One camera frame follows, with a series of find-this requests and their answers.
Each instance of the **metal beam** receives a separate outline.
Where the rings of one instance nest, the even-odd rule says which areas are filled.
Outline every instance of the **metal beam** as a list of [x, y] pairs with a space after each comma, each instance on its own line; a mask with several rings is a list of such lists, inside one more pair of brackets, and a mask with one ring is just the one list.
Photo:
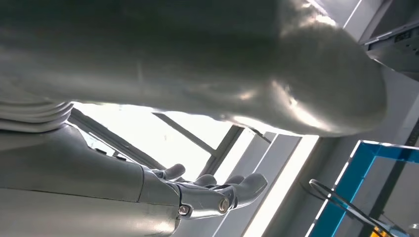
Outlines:
[[151, 156], [139, 150], [137, 147], [133, 146], [117, 134], [111, 132], [94, 119], [84, 115], [81, 111], [73, 108], [71, 116], [68, 120], [70, 123], [78, 126], [81, 130], [93, 134], [119, 153], [128, 156], [134, 161], [151, 169], [165, 169], [163, 165], [158, 163]]
[[212, 156], [215, 155], [215, 149], [212, 148], [210, 145], [205, 143], [203, 140], [201, 140], [199, 137], [195, 136], [192, 132], [186, 130], [186, 128], [180, 126], [178, 123], [176, 123], [174, 120], [169, 118], [165, 114], [158, 114], [153, 113], [156, 117], [161, 119], [163, 122], [167, 123], [170, 127], [172, 127], [174, 130], [180, 132], [183, 136], [187, 137], [189, 140], [191, 140], [193, 143], [198, 145], [200, 148], [206, 150], [208, 153], [210, 153]]
[[230, 152], [233, 145], [236, 143], [237, 139], [242, 134], [243, 130], [244, 128], [242, 127], [231, 126], [230, 130], [218, 145], [217, 150], [215, 150], [214, 154], [211, 155], [211, 157], [208, 159], [200, 176], [204, 174], [215, 174], [221, 163], [224, 161], [225, 157]]

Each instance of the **black wire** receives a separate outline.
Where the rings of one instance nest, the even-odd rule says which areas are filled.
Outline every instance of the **black wire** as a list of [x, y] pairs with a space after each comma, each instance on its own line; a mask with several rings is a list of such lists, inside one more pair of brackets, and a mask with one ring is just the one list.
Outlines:
[[[301, 188], [307, 193], [307, 194], [309, 194], [309, 195], [311, 195], [311, 196], [313, 196], [314, 198], [317, 198], [317, 199], [319, 199], [319, 200], [321, 200], [321, 201], [326, 201], [326, 199], [325, 198], [322, 198], [322, 197], [320, 197], [320, 196], [317, 196], [317, 195], [315, 195], [314, 193], [312, 193], [312, 192], [310, 192], [303, 184], [302, 184], [302, 182], [301, 181], [299, 181], [298, 182], [299, 184], [300, 184], [300, 186], [301, 186]], [[351, 212], [347, 212], [347, 214], [349, 214], [349, 216], [353, 216], [353, 214], [351, 213]], [[376, 233], [379, 237], [384, 237], [384, 236], [382, 236], [382, 234], [381, 233], [379, 233], [378, 231], [376, 231], [375, 229], [373, 229], [373, 232], [374, 233]]]
[[308, 193], [309, 195], [311, 195], [311, 196], [313, 196], [313, 197], [315, 197], [315, 198], [317, 198], [317, 199], [319, 199], [319, 200], [321, 200], [321, 201], [326, 201], [326, 199], [324, 199], [324, 198], [322, 198], [322, 197], [320, 197], [320, 196], [317, 196], [317, 195], [315, 195], [314, 193], [310, 192], [310, 190], [308, 190], [306, 187], [304, 187], [304, 185], [302, 184], [302, 182], [300, 182], [300, 181], [299, 181], [299, 183], [300, 183], [301, 188], [302, 188], [302, 189], [303, 189], [306, 193]]
[[[344, 203], [345, 205], [349, 206], [351, 209], [355, 210], [356, 212], [358, 212], [358, 214], [360, 214], [363, 218], [367, 219], [368, 221], [370, 221], [371, 223], [373, 223], [375, 225], [375, 227], [378, 227], [380, 230], [384, 231], [387, 235], [389, 235], [390, 237], [394, 237], [394, 235], [392, 235], [390, 233], [390, 231], [388, 231], [386, 228], [384, 228], [382, 225], [380, 225], [379, 223], [377, 223], [376, 221], [374, 221], [373, 219], [371, 219], [371, 217], [367, 216], [363, 211], [361, 211], [360, 209], [358, 209], [356, 206], [354, 206], [353, 204], [351, 204], [350, 202], [348, 202], [347, 200], [345, 200], [344, 198], [340, 197], [335, 191], [332, 191], [329, 187], [323, 185], [322, 183], [320, 183], [319, 181], [312, 179], [309, 182], [310, 186], [317, 191], [322, 197], [326, 198], [327, 200], [329, 200], [330, 202], [332, 202], [333, 204], [335, 204], [336, 206], [338, 206], [340, 209], [342, 209], [343, 211], [345, 211], [346, 213], [350, 214], [351, 216], [353, 216], [355, 219], [357, 219], [358, 221], [360, 221], [362, 224], [368, 224], [366, 223], [364, 220], [362, 220], [361, 218], [359, 218], [358, 216], [355, 216], [354, 214], [352, 214], [351, 212], [349, 212], [349, 210], [343, 206], [341, 203], [336, 202], [335, 200], [332, 199], [332, 197], [335, 197], [336, 199], [339, 200], [339, 202]], [[328, 197], [328, 195], [324, 194], [319, 188], [321, 188], [322, 190], [326, 191], [327, 193], [329, 193], [331, 195], [331, 197]]]

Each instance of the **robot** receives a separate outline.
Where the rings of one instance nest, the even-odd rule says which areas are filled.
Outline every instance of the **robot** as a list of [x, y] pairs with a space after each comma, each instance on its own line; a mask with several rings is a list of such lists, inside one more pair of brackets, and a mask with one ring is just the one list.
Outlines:
[[304, 0], [0, 1], [0, 236], [170, 236], [254, 201], [261, 174], [176, 182], [87, 147], [72, 101], [343, 136], [386, 113], [380, 70]]

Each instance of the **blue frame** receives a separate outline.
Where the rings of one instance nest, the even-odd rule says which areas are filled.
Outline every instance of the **blue frame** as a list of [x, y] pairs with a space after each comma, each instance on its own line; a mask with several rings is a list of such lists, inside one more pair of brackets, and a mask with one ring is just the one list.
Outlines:
[[[377, 157], [419, 163], [419, 149], [416, 147], [398, 146], [389, 143], [359, 141], [348, 166], [343, 170], [340, 181], [334, 189], [341, 197], [353, 201], [366, 175]], [[327, 203], [311, 229], [309, 237], [334, 237], [341, 224], [345, 211]]]

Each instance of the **screw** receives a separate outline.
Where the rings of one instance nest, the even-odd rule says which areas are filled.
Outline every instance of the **screw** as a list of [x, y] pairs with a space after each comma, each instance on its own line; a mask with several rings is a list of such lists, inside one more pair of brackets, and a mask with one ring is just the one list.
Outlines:
[[178, 213], [182, 216], [186, 216], [189, 213], [189, 207], [188, 206], [180, 206]]
[[228, 201], [228, 199], [224, 198], [220, 201], [220, 205], [218, 209], [220, 210], [221, 213], [226, 213], [229, 207], [230, 207], [230, 202]]

